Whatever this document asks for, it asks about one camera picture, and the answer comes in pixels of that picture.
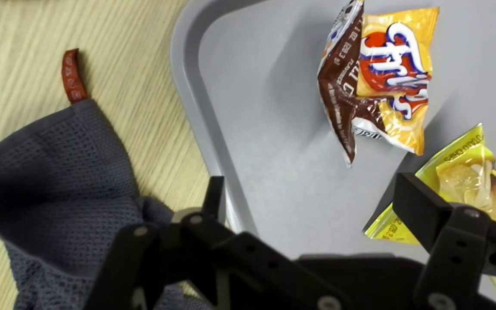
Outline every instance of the wooden floor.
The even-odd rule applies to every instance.
[[[67,107],[61,57],[81,49],[93,99],[123,138],[143,193],[200,205],[207,171],[171,80],[186,0],[0,0],[0,140]],[[0,310],[16,286],[0,245]]]

